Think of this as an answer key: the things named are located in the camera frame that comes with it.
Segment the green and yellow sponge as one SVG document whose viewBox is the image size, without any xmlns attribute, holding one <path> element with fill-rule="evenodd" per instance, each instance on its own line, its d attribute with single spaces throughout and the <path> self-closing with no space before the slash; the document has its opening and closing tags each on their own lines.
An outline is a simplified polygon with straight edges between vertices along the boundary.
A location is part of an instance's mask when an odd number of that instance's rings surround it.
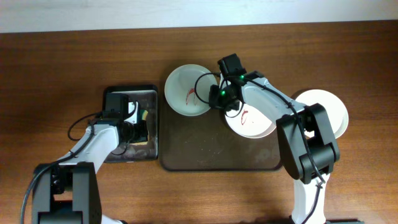
<svg viewBox="0 0 398 224">
<path fill-rule="evenodd" d="M 140 110 L 139 124 L 142 126 L 143 130 L 141 131 L 139 140 L 136 142 L 137 145 L 147 144 L 147 142 L 149 140 L 149 132 L 148 132 L 147 126 L 146 126 L 147 115 L 148 115 L 148 111 Z"/>
</svg>

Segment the pinkish white plate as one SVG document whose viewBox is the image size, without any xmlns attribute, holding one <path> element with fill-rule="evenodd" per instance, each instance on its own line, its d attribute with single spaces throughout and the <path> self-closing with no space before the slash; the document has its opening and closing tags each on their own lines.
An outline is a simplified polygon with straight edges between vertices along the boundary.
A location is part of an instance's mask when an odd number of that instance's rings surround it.
<svg viewBox="0 0 398 224">
<path fill-rule="evenodd" d="M 238 110 L 228 111 L 225 120 L 235 133 L 245 138 L 263 138 L 276 128 L 276 125 L 259 110 L 242 103 L 239 104 Z"/>
</svg>

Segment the pale green plate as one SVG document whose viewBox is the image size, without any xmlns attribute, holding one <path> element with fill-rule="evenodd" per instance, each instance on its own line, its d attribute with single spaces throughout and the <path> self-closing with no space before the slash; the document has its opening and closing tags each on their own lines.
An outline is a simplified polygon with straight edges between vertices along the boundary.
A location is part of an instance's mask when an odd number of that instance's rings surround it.
<svg viewBox="0 0 398 224">
<path fill-rule="evenodd" d="M 210 106 L 198 99 L 208 101 L 210 87 L 217 85 L 216 78 L 201 65 L 187 64 L 176 68 L 165 82 L 165 98 L 169 106 L 184 116 L 199 116 Z"/>
</svg>

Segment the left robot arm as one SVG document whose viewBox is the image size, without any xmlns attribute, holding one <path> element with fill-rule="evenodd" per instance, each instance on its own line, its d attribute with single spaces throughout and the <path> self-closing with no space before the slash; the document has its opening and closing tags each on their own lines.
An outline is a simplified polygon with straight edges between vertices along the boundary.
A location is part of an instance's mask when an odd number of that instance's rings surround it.
<svg viewBox="0 0 398 224">
<path fill-rule="evenodd" d="M 145 121 L 92 121 L 85 135 L 63 157 L 40 164 L 32 191 L 32 223 L 116 223 L 102 212 L 96 174 L 120 144 L 148 138 Z"/>
</svg>

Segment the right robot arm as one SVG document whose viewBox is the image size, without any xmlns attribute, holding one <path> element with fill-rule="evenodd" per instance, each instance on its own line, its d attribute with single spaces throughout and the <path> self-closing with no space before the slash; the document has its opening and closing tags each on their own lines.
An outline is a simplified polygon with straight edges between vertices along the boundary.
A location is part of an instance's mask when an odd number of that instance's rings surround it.
<svg viewBox="0 0 398 224">
<path fill-rule="evenodd" d="M 306 105 L 274 88 L 261 73 L 228 74 L 210 87 L 211 108 L 230 110 L 242 102 L 276 126 L 280 161 L 294 180 L 292 223 L 326 223 L 326 183 L 340 158 L 326 109 Z"/>
</svg>

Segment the small black sponge tray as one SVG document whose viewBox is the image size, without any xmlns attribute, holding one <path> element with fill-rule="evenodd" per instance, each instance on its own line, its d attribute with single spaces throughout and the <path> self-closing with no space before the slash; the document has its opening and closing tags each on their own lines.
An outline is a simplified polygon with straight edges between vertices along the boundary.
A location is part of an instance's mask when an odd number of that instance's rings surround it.
<svg viewBox="0 0 398 224">
<path fill-rule="evenodd" d="M 103 92 L 103 108 L 105 102 L 104 98 L 107 93 L 127 94 L 130 100 L 137 101 L 139 103 L 139 115 L 140 110 L 148 111 L 146 122 L 147 130 L 149 132 L 149 140 L 147 144 L 144 145 L 137 145 L 136 143 L 122 143 L 107 156 L 105 162 L 138 162 L 157 159 L 159 150 L 158 88 L 152 84 L 109 86 L 105 88 Z"/>
</svg>

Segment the large brown serving tray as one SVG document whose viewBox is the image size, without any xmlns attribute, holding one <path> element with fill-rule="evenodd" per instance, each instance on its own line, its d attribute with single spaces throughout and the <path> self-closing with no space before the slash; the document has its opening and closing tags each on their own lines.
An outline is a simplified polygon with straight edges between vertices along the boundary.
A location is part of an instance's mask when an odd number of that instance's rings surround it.
<svg viewBox="0 0 398 224">
<path fill-rule="evenodd" d="M 245 138 L 227 125 L 218 110 L 184 116 L 166 99 L 160 107 L 159 161 L 169 171 L 277 171 L 282 167 L 275 132 Z"/>
</svg>

